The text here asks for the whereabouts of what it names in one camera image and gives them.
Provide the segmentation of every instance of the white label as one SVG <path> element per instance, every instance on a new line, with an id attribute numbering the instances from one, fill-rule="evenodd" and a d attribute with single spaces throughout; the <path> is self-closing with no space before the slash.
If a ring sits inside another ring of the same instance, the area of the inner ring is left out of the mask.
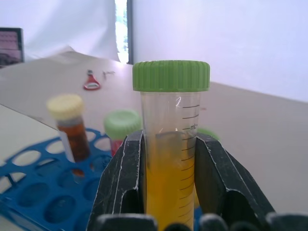
<path id="1" fill-rule="evenodd" d="M 60 134 L 60 138 L 61 138 L 62 143 L 63 143 L 66 158 L 70 162 L 75 163 L 73 153 L 72 153 L 72 149 L 71 149 L 71 146 L 69 145 L 67 134 L 63 131 L 59 131 L 59 134 Z"/>

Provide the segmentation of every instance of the rack hole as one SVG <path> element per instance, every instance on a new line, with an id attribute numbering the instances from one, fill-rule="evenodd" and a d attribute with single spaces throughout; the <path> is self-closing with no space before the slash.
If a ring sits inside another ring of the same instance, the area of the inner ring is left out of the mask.
<path id="1" fill-rule="evenodd" d="M 99 183 L 100 179 L 97 178 L 87 183 L 86 186 L 83 188 L 83 196 L 87 200 L 94 201 Z"/>
<path id="2" fill-rule="evenodd" d="M 13 164 L 26 166 L 36 162 L 40 157 L 40 152 L 35 150 L 25 151 L 14 158 Z"/>
<path id="3" fill-rule="evenodd" d="M 93 159 L 91 169 L 93 172 L 102 173 L 109 164 L 111 157 L 108 155 L 101 155 Z"/>
<path id="4" fill-rule="evenodd" d="M 84 231 L 87 229 L 90 214 L 91 211 L 86 211 L 78 217 L 74 226 L 74 231 Z"/>
<path id="5" fill-rule="evenodd" d="M 51 201 L 44 211 L 44 218 L 49 223 L 60 223 L 68 219 L 74 212 L 75 199 L 71 196 L 60 196 Z"/>
<path id="6" fill-rule="evenodd" d="M 61 168 L 61 163 L 57 159 L 46 159 L 38 163 L 35 167 L 36 173 L 45 177 L 48 175 L 52 175 L 55 171 L 58 171 Z"/>
<path id="7" fill-rule="evenodd" d="M 81 183 L 83 179 L 84 172 L 81 169 L 67 169 L 59 175 L 57 182 L 62 188 L 73 188 Z"/>
<path id="8" fill-rule="evenodd" d="M 10 175 L 15 182 L 20 182 L 26 177 L 25 173 L 23 172 L 13 172 L 10 173 Z"/>
<path id="9" fill-rule="evenodd" d="M 109 138 L 101 138 L 97 140 L 94 146 L 102 151 L 109 151 L 111 149 Z"/>
<path id="10" fill-rule="evenodd" d="M 0 177 L 0 194 L 4 193 L 11 187 L 9 179 L 5 176 Z"/>
<path id="11" fill-rule="evenodd" d="M 36 183 L 23 189 L 18 198 L 18 204 L 22 207 L 32 207 L 46 198 L 49 187 L 45 183 Z"/>
<path id="12" fill-rule="evenodd" d="M 88 138 L 88 141 L 91 142 L 92 140 L 95 139 L 96 135 L 94 132 L 91 132 L 91 131 L 86 131 L 86 135 L 87 135 L 87 138 Z"/>
<path id="13" fill-rule="evenodd" d="M 62 141 L 55 141 L 49 144 L 46 148 L 46 151 L 51 154 L 60 154 L 64 152 L 64 146 L 63 146 Z"/>

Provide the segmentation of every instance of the brown liquid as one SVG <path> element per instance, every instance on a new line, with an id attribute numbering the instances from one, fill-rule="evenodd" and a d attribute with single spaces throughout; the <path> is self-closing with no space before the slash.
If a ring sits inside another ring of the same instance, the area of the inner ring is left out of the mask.
<path id="1" fill-rule="evenodd" d="M 75 162 L 83 161 L 90 156 L 89 143 L 83 122 L 73 127 L 58 126 L 58 129 L 67 134 Z M 83 171 L 79 169 L 73 169 L 73 173 L 77 176 L 84 176 Z"/>

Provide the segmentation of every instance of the yellow liquid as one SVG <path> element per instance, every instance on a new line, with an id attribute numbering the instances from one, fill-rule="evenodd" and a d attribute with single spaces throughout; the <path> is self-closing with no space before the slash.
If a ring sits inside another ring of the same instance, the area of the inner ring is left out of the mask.
<path id="1" fill-rule="evenodd" d="M 148 143 L 146 213 L 156 218 L 159 231 L 172 223 L 193 230 L 194 141 L 189 150 L 172 142 Z"/>

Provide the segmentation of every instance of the test tube rack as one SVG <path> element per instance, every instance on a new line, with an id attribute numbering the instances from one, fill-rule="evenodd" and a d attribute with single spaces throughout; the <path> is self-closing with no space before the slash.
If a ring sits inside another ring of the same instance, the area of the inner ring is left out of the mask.
<path id="1" fill-rule="evenodd" d="M 103 170 L 111 160 L 110 151 L 95 147 L 106 135 L 95 134 L 89 142 L 91 156 L 72 163 L 65 153 L 51 154 L 47 147 L 60 138 L 31 145 L 19 151 L 0 167 L 0 180 L 6 178 L 10 187 L 0 194 L 0 215 L 30 231 L 85 231 Z M 28 151 L 40 152 L 40 157 L 27 166 L 17 166 L 13 160 Z M 72 169 L 84 172 L 76 183 Z M 25 174 L 14 179 L 14 173 Z"/>

